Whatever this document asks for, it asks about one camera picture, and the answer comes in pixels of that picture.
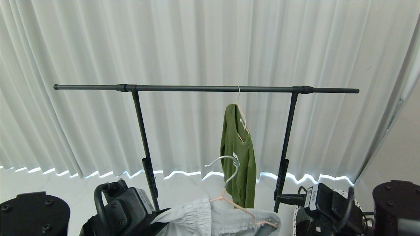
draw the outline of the curtain fold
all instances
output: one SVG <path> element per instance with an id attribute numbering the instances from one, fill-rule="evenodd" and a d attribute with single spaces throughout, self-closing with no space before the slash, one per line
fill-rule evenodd
<path id="1" fill-rule="evenodd" d="M 53 84 L 309 85 L 360 93 L 299 96 L 289 172 L 354 181 L 400 99 L 395 90 L 412 84 L 397 78 L 411 68 L 403 63 L 420 2 L 0 1 L 0 8 L 4 168 L 79 176 L 142 169 L 130 94 Z M 225 107 L 238 102 L 258 173 L 278 172 L 290 94 L 139 96 L 154 170 L 221 171 L 204 165 L 220 154 Z"/>

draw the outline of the clothing rack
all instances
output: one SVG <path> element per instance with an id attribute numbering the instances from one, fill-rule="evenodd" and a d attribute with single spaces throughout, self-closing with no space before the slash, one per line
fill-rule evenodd
<path id="1" fill-rule="evenodd" d="M 296 107 L 297 95 L 310 93 L 359 93 L 359 89 L 345 88 L 314 88 L 310 86 L 293 87 L 254 87 L 254 86 L 178 86 L 178 85 L 136 85 L 136 84 L 117 84 L 117 85 L 54 85 L 55 90 L 115 90 L 120 92 L 131 92 L 133 95 L 134 106 L 136 108 L 137 119 L 139 121 L 140 133 L 142 136 L 144 153 L 146 158 L 142 159 L 144 172 L 152 195 L 153 204 L 156 211 L 159 211 L 158 190 L 153 174 L 152 160 L 150 158 L 149 145 L 147 144 L 146 131 L 144 129 L 143 115 L 140 108 L 139 91 L 172 91 L 172 92 L 273 92 L 291 93 L 289 116 L 287 119 L 286 133 L 284 135 L 283 150 L 281 152 L 280 164 L 277 175 L 277 184 L 274 191 L 274 212 L 278 212 L 280 199 L 283 192 L 284 181 L 286 178 L 289 160 L 286 159 L 287 146 L 289 145 L 290 130 L 293 122 L 294 109 Z"/>

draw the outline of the hanger hook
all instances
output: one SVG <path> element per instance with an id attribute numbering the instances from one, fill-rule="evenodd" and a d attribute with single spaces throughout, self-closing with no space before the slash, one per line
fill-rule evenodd
<path id="1" fill-rule="evenodd" d="M 239 95 L 238 95 L 238 103 L 239 103 L 239 97 L 241 96 L 241 87 L 238 86 Z"/>
<path id="2" fill-rule="evenodd" d="M 236 174 L 238 173 L 240 163 L 237 159 L 235 159 L 232 156 L 221 156 L 221 157 L 218 157 L 216 160 L 212 161 L 210 164 L 205 165 L 204 167 L 209 167 L 209 166 L 213 165 L 216 161 L 218 161 L 220 159 L 223 159 L 223 158 L 232 159 L 232 161 L 234 162 L 234 166 L 236 167 L 234 174 L 230 178 L 228 178 L 228 180 L 226 180 L 226 182 L 225 182 L 225 188 L 226 188 L 226 185 L 228 184 L 228 182 L 231 181 L 236 176 Z"/>

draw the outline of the white garment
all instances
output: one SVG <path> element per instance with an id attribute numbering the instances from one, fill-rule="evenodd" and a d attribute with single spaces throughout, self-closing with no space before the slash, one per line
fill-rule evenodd
<path id="1" fill-rule="evenodd" d="M 218 209 L 208 197 L 197 199 L 157 216 L 154 222 L 170 222 L 157 236 L 277 236 L 280 218 L 275 212 L 248 209 L 255 220 L 273 222 L 278 226 L 256 226 L 252 217 L 239 209 Z"/>

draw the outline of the clothes hanger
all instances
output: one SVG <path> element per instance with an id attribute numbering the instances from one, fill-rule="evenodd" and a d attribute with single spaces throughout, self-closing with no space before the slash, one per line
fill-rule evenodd
<path id="1" fill-rule="evenodd" d="M 230 199 L 228 199 L 228 198 L 226 198 L 226 197 L 225 197 L 226 184 L 227 184 L 229 181 L 231 181 L 231 180 L 232 180 L 232 179 L 236 176 L 236 174 L 238 173 L 238 170 L 239 170 L 239 165 L 240 165 L 239 161 L 238 161 L 237 159 L 235 159 L 234 157 L 232 157 L 232 156 L 221 156 L 221 157 L 217 158 L 216 160 L 214 160 L 213 162 L 211 162 L 210 164 L 205 165 L 205 167 L 209 167 L 209 166 L 213 165 L 213 163 L 215 163 L 216 161 L 218 161 L 218 160 L 220 160 L 220 159 L 223 159 L 223 158 L 229 158 L 229 159 L 232 159 L 232 161 L 233 161 L 234 166 L 236 167 L 236 169 L 235 169 L 234 174 L 233 174 L 230 178 L 228 178 L 228 180 L 226 180 L 226 182 L 225 182 L 225 186 L 223 187 L 223 190 L 222 190 L 222 196 L 220 196 L 220 197 L 216 197 L 215 199 L 210 200 L 210 202 L 214 202 L 214 201 L 217 201 L 217 200 L 225 200 L 226 202 L 228 202 L 229 204 L 233 205 L 234 207 L 236 207 L 236 208 L 240 209 L 241 211 L 243 211 L 243 212 L 245 212 L 245 213 L 249 214 L 249 215 L 252 217 L 252 223 L 253 223 L 254 225 L 257 225 L 257 226 L 258 226 L 258 225 L 262 225 L 262 224 L 268 224 L 268 225 L 271 225 L 271 226 L 272 226 L 272 227 L 274 227 L 274 228 L 278 228 L 278 226 L 277 226 L 276 224 L 271 223 L 271 222 L 268 222 L 268 221 L 255 222 L 255 215 L 254 215 L 254 214 L 252 214 L 252 213 L 251 213 L 250 211 L 248 211 L 247 209 L 245 209 L 245 208 L 243 208 L 243 207 L 239 206 L 238 204 L 234 203 L 233 201 L 231 201 Z"/>
<path id="2" fill-rule="evenodd" d="M 238 86 L 238 90 L 239 90 L 239 95 L 238 95 L 238 99 L 237 99 L 238 101 L 236 102 L 236 106 L 238 107 L 239 113 L 241 114 L 241 119 L 239 121 L 242 123 L 242 126 L 247 131 L 247 133 L 249 133 L 248 128 L 247 128 L 247 121 L 245 119 L 245 116 L 244 116 L 244 113 L 242 112 L 241 107 L 239 106 L 239 97 L 241 96 L 241 88 L 239 86 Z M 242 142 L 244 142 L 242 140 L 241 136 L 239 135 L 239 133 L 238 133 L 238 137 Z"/>

